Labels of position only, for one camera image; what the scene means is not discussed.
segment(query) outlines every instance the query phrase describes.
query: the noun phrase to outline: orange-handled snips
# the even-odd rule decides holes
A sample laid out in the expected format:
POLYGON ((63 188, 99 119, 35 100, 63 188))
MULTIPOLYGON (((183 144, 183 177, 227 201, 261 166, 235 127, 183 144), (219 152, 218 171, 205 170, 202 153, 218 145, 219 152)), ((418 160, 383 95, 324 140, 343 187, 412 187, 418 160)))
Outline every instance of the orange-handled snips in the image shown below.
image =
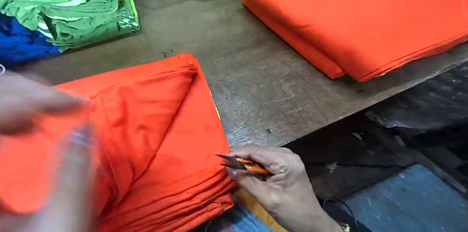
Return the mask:
POLYGON ((239 169, 239 170, 245 170, 245 171, 254 171, 258 172, 261 174, 271 174, 269 171, 265 169, 263 165, 260 163, 242 159, 242 158, 234 158, 231 156, 226 156, 226 155, 219 155, 217 156, 225 159, 229 163, 222 163, 221 165, 232 168, 232 169, 239 169))

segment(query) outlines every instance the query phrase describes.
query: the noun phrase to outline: wooden table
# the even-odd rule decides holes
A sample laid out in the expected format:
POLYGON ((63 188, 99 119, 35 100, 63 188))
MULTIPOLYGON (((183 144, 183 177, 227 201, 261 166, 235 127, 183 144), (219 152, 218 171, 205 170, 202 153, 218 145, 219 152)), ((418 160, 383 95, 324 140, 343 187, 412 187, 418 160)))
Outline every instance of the wooden table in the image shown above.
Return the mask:
POLYGON ((280 146, 468 60, 468 46, 360 83, 332 81, 241 0, 135 0, 141 31, 41 62, 63 83, 189 52, 201 63, 231 146, 280 146))

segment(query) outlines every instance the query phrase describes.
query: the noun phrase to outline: folded orange cloth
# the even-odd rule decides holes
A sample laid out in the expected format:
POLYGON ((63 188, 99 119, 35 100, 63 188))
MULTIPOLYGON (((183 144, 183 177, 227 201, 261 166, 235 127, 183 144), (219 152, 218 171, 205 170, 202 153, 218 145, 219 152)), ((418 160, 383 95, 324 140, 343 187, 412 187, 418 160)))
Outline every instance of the folded orange cloth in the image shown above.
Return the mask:
POLYGON ((229 146, 206 79, 190 54, 59 85, 89 108, 47 116, 31 133, 4 137, 0 203, 35 211, 50 194, 56 144, 95 127, 98 231, 187 231, 233 205, 219 165, 229 146))
POLYGON ((330 78, 359 81, 468 40, 468 0, 244 0, 330 78))

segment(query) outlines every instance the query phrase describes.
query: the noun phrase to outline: blurred hand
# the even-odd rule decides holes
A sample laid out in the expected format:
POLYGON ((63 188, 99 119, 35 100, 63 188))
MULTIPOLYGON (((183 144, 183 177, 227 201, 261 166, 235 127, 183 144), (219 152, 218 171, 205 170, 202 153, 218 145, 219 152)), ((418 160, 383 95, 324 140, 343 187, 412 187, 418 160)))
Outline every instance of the blurred hand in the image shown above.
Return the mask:
MULTIPOLYGON (((4 73, 0 75, 0 134, 27 131, 38 112, 67 111, 81 102, 79 98, 18 74, 4 73)), ((89 126, 70 133, 63 142, 67 149, 47 205, 31 215, 0 213, 0 231, 89 231, 89 192, 92 185, 89 126)))
POLYGON ((245 145, 232 148, 228 156, 254 160, 273 174, 263 176, 226 169, 284 229, 291 232, 343 231, 320 207, 301 158, 291 150, 245 145))
POLYGON ((72 132, 64 140, 67 151, 55 181, 49 202, 31 215, 0 214, 2 232, 88 232, 90 229, 89 200, 93 174, 91 132, 89 126, 72 132))
POLYGON ((0 75, 0 133, 28 130, 38 112, 59 112, 81 100, 15 73, 0 75))

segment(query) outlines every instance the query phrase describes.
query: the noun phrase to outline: green fabric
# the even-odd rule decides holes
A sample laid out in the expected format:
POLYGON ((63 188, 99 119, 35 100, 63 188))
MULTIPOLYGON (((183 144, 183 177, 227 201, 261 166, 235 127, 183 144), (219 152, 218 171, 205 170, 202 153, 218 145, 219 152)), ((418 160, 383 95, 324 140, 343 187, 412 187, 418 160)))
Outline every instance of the green fabric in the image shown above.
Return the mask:
POLYGON ((0 12, 61 51, 139 30, 132 0, 0 0, 0 12))

